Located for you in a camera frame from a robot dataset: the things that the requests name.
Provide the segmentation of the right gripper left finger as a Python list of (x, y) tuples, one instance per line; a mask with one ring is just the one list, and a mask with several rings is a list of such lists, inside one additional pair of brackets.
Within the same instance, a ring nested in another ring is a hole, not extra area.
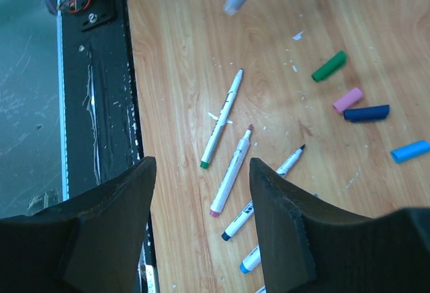
[(1, 220), (2, 292), (133, 292), (157, 163), (38, 213)]

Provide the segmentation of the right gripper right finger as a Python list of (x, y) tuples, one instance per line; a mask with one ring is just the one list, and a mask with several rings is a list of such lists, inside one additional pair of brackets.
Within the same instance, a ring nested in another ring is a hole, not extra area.
[(368, 218), (253, 158), (250, 191), (268, 292), (428, 292), (429, 209)]

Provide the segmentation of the light blue cap marker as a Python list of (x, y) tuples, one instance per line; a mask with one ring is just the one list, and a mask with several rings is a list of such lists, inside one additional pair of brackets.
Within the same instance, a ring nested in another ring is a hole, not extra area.
[(253, 271), (261, 263), (259, 245), (257, 245), (241, 262), (240, 270), (243, 274)]

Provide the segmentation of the white slim marker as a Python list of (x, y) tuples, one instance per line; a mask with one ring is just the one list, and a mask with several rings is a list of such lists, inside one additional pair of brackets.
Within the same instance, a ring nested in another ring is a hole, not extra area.
[(260, 289), (258, 289), (255, 293), (266, 293), (266, 287), (262, 286)]

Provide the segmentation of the red pink cap marker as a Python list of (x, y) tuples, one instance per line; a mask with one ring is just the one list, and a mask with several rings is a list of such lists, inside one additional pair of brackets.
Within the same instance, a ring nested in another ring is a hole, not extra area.
[(244, 136), (239, 140), (236, 146), (235, 152), (232, 156), (232, 159), (230, 160), (226, 173), (224, 174), (224, 177), (218, 188), (216, 196), (210, 206), (209, 215), (212, 217), (218, 217), (226, 204), (226, 201), (230, 195), (231, 189), (235, 183), (235, 180), (239, 174), (240, 168), (249, 150), (253, 129), (254, 129), (254, 126), (250, 124)]

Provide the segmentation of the light blue pen cap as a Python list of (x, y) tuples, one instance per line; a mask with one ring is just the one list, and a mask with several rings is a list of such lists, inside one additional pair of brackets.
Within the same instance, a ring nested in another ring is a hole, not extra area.
[(429, 152), (430, 145), (426, 140), (420, 140), (406, 146), (394, 149), (390, 152), (396, 163), (403, 163)]

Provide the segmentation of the dark blue pen cap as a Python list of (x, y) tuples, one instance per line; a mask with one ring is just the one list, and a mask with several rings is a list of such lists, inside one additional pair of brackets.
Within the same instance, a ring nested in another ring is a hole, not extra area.
[(346, 121), (353, 123), (364, 123), (384, 120), (388, 117), (389, 113), (390, 106), (386, 104), (381, 106), (345, 110), (343, 112), (343, 117)]

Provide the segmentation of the green cap marker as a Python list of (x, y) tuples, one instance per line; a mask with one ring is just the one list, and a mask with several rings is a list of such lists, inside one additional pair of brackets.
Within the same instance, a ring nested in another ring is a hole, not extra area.
[(200, 161), (200, 167), (203, 169), (207, 169), (211, 163), (213, 154), (216, 151), (216, 147), (218, 145), (219, 138), (224, 130), (224, 126), (226, 124), (227, 118), (233, 106), (233, 103), (237, 97), (237, 93), (239, 91), (239, 87), (243, 78), (244, 69), (239, 69), (237, 74), (235, 75), (233, 82), (228, 90), (226, 95), (226, 99), (220, 111), (218, 120), (212, 129), (212, 133), (209, 137), (208, 143), (206, 145), (204, 154), (202, 155)]

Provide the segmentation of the red pink pen cap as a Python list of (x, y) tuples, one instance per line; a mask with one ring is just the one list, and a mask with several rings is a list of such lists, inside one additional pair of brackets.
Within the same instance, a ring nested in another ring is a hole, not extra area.
[(348, 91), (340, 99), (333, 103), (333, 108), (337, 113), (343, 113), (345, 110), (356, 104), (363, 97), (363, 91), (357, 87)]

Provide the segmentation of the green pen cap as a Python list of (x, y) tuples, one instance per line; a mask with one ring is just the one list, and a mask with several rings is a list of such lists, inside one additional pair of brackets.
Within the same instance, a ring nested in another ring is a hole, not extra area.
[(347, 62), (347, 53), (344, 50), (339, 51), (330, 58), (324, 65), (317, 69), (311, 75), (315, 82), (324, 81), (328, 79), (334, 72), (339, 70)]

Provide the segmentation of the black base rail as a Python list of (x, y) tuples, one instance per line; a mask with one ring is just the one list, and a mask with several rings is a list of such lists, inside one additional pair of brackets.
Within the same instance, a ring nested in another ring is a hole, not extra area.
[[(145, 156), (125, 0), (61, 0), (57, 26), (64, 202)], [(155, 291), (148, 230), (133, 292)]]

